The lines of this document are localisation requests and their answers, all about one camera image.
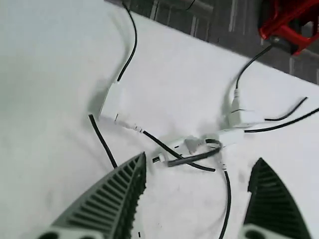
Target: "electrical plug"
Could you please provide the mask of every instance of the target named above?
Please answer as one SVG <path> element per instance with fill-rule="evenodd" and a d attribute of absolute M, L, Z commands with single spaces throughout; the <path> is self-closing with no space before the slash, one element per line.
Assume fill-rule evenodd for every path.
<path fill-rule="evenodd" d="M 241 128 L 224 129 L 215 133 L 207 134 L 205 138 L 218 140 L 222 143 L 223 147 L 227 147 L 242 140 L 244 138 L 244 130 Z"/>
<path fill-rule="evenodd" d="M 122 86 L 120 83 L 114 82 L 108 88 L 99 116 L 110 121 L 115 121 L 120 111 L 121 100 Z"/>
<path fill-rule="evenodd" d="M 195 150 L 196 148 L 196 138 L 193 136 L 185 138 L 179 138 L 177 140 L 172 141 L 171 143 L 168 144 L 168 147 L 174 150 L 176 153 L 178 153 L 182 157 L 189 157 L 192 156 L 193 152 L 190 152 L 190 149 L 188 146 L 191 144 L 191 149 Z M 159 159 L 160 162 L 166 162 L 166 161 L 173 161 L 176 158 L 168 153 L 167 151 L 161 149 L 161 152 L 158 154 L 157 157 L 153 158 L 153 161 Z"/>
<path fill-rule="evenodd" d="M 228 116 L 229 124 L 232 127 L 252 127 L 265 121 L 261 115 L 249 109 L 247 105 L 248 104 L 240 98 L 239 89 L 235 89 L 231 113 Z"/>

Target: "gray carpet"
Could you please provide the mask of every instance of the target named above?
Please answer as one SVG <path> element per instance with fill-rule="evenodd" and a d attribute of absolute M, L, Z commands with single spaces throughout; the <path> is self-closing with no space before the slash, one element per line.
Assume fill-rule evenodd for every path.
<path fill-rule="evenodd" d="M 121 5 L 118 0 L 109 0 Z M 129 8 L 203 41 L 253 57 L 268 42 L 257 31 L 260 0 L 130 0 Z M 319 85 L 319 41 L 299 56 L 273 48 L 260 62 Z"/>

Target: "red object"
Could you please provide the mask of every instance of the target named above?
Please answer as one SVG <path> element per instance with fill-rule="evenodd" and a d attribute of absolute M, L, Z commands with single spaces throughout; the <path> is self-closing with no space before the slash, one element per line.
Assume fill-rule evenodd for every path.
<path fill-rule="evenodd" d="M 298 55 L 319 38 L 319 0 L 268 0 L 267 7 L 269 16 L 259 28 L 259 34 L 263 39 L 269 39 L 271 36 L 275 40 L 284 39 L 290 46 L 294 46 L 290 52 Z M 308 22 L 313 23 L 311 37 L 302 36 L 300 31 Z"/>

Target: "black cable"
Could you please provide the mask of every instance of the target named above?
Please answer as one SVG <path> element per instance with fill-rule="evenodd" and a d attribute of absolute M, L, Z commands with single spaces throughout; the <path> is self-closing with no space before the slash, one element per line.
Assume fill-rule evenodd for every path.
<path fill-rule="evenodd" d="M 303 104 L 303 102 L 305 102 L 306 99 L 308 99 L 308 97 L 304 97 L 288 114 L 276 119 L 265 119 L 265 121 L 281 121 L 288 118 L 290 115 L 292 115 L 293 112 L 295 112 Z"/>
<path fill-rule="evenodd" d="M 194 4 L 195 1 L 196 1 L 196 0 L 193 0 L 193 1 L 191 2 L 191 4 L 188 6 L 188 8 L 186 8 L 184 11 L 190 10 L 190 8 L 193 6 L 193 4 Z"/>
<path fill-rule="evenodd" d="M 98 126 L 97 126 L 96 123 L 95 123 L 95 120 L 94 120 L 93 115 L 89 115 L 89 118 L 90 118 L 92 127 L 93 127 L 93 129 L 94 129 L 96 135 L 98 136 L 98 138 L 99 138 L 101 144 L 103 145 L 103 147 L 104 147 L 104 149 L 105 149 L 105 151 L 106 151 L 108 157 L 110 158 L 110 161 L 111 161 L 111 164 L 112 164 L 113 168 L 116 168 L 118 165 L 116 164 L 116 161 L 115 161 L 115 159 L 114 159 L 114 157 L 113 157 L 113 155 L 112 155 L 112 153 L 111 153 L 110 148 L 108 147 L 108 145 L 107 145 L 106 142 L 104 141 L 103 136 L 101 135 L 101 133 L 100 133 L 100 131 L 99 131 L 99 128 L 98 128 Z"/>
<path fill-rule="evenodd" d="M 121 70 L 121 72 L 120 72 L 120 74 L 119 74 L 119 77 L 118 77 L 118 79 L 117 79 L 117 82 L 120 81 L 120 79 L 122 78 L 122 76 L 123 76 L 123 74 L 124 74 L 126 68 L 128 67 L 129 63 L 131 62 L 131 60 L 132 60 L 132 58 L 133 58 L 133 56 L 134 56 L 134 54 L 135 54 L 135 51 L 136 51 L 136 46 L 137 46 L 137 44 L 138 44 L 138 31 L 137 31 L 137 29 L 136 29 L 134 19 L 133 19 L 132 15 L 131 15 L 131 12 L 130 12 L 129 8 L 126 6 L 126 4 L 125 4 L 124 2 L 122 2 L 122 5 L 123 5 L 123 7 L 125 8 L 125 10 L 128 12 L 128 14 L 129 14 L 129 16 L 130 16 L 130 19 L 131 19 L 131 21 L 132 21 L 132 24 L 133 24 L 133 27 L 134 27 L 135 42 L 134 42 L 134 47 L 133 47 L 133 50 L 132 50 L 132 52 L 131 52 L 131 55 L 130 55 L 130 57 L 128 58 L 127 62 L 125 63 L 124 67 L 122 68 L 122 70 Z"/>
<path fill-rule="evenodd" d="M 283 128 L 283 127 L 286 127 L 286 126 L 289 126 L 293 123 L 297 123 L 305 118 L 308 118 L 309 116 L 312 116 L 313 114 L 319 112 L 319 108 L 311 111 L 310 113 L 304 115 L 304 116 L 301 116 L 297 119 L 294 119 L 292 121 L 289 121 L 289 122 L 286 122 L 286 123 L 283 123 L 283 124 L 280 124 L 280 125 L 277 125 L 277 126 L 274 126 L 274 127 L 269 127 L 269 128 L 257 128 L 257 129 L 246 129 L 244 130 L 245 133 L 259 133 L 259 132 L 267 132 L 267 131 L 271 131 L 271 130 L 275 130 L 275 129 L 278 129 L 278 128 Z"/>
<path fill-rule="evenodd" d="M 264 55 L 266 52 L 268 52 L 270 49 L 272 48 L 272 45 L 268 46 L 267 48 L 265 48 L 263 51 L 261 51 L 260 53 L 258 53 L 253 59 L 251 59 L 245 66 L 244 68 L 240 71 L 237 81 L 236 81 L 236 89 L 238 89 L 238 84 L 239 84 L 239 79 L 241 77 L 241 75 L 244 73 L 244 71 L 254 62 L 256 61 L 259 57 L 261 57 L 262 55 Z"/>
<path fill-rule="evenodd" d="M 226 228 L 227 228 L 227 224 L 228 224 L 228 219 L 229 219 L 229 214 L 230 214 L 230 206 L 231 206 L 231 188 L 230 188 L 230 180 L 228 177 L 228 173 L 227 171 L 224 171 L 225 173 L 225 177 L 226 177 L 226 183 L 227 183 L 227 208 L 226 208 L 226 215 L 225 215 L 225 220 L 224 220 L 224 224 L 223 227 L 221 229 L 221 233 L 218 239 L 223 239 L 225 232 L 226 232 Z"/>
<path fill-rule="evenodd" d="M 219 145 L 218 148 L 216 149 L 213 149 L 207 153 L 201 153 L 201 154 L 198 154 L 198 155 L 195 155 L 195 156 L 191 156 L 191 157 L 187 157 L 187 158 L 183 158 L 183 159 L 175 159 L 175 160 L 172 160 L 172 161 L 168 161 L 167 162 L 167 165 L 168 167 L 174 167 L 174 166 L 178 166 L 178 165 L 181 165 L 181 164 L 186 164 L 186 163 L 192 163 L 192 162 L 195 162 L 195 161 L 198 161 L 198 160 L 201 160 L 201 159 L 205 159 L 205 158 L 208 158 L 208 157 L 211 157 L 211 156 L 214 156 L 215 154 L 218 154 L 220 152 L 220 150 L 222 149 L 222 144 L 221 142 L 219 142 L 218 140 L 214 140 L 214 139 L 210 139 L 210 143 L 216 143 Z"/>
<path fill-rule="evenodd" d="M 155 143 L 157 143 L 160 147 L 162 147 L 165 151 L 167 151 L 168 153 L 170 153 L 171 155 L 173 155 L 175 158 L 178 159 L 184 159 L 181 155 L 179 155 L 178 153 L 176 153 L 174 150 L 172 150 L 171 148 L 169 148 L 166 144 L 164 144 L 163 142 L 161 142 L 159 139 L 157 139 L 156 137 L 154 137 L 153 135 L 151 135 L 150 133 L 148 133 L 147 131 L 143 131 L 143 134 L 145 134 L 147 137 L 149 137 L 151 140 L 153 140 Z M 209 167 L 205 167 L 205 166 L 201 166 L 195 163 L 188 163 L 188 165 L 197 168 L 197 169 L 201 169 L 204 171 L 208 171 L 208 172 L 215 172 L 214 168 L 209 168 Z"/>

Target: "white table surface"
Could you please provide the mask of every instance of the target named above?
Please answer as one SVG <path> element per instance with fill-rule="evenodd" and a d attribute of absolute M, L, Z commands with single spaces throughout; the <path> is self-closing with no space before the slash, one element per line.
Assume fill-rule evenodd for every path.
<path fill-rule="evenodd" d="M 122 78 L 122 115 L 161 139 L 225 127 L 231 82 L 248 59 L 134 19 L 138 48 Z M 14 239 L 49 225 L 112 169 L 87 115 L 102 103 L 101 92 L 130 53 L 134 33 L 126 12 L 102 0 L 5 0 L 0 20 L 0 233 Z M 303 96 L 309 99 L 291 119 L 319 106 L 318 86 L 260 63 L 245 72 L 240 88 L 265 117 L 279 116 Z M 319 114 L 246 135 L 224 151 L 233 194 L 225 238 L 236 238 L 259 157 L 287 185 L 319 238 L 318 121 Z M 99 126 L 119 164 L 157 148 L 143 135 Z M 213 159 L 202 163 L 216 166 Z M 146 236 L 218 238 L 225 199 L 219 171 L 157 163 L 140 201 Z"/>

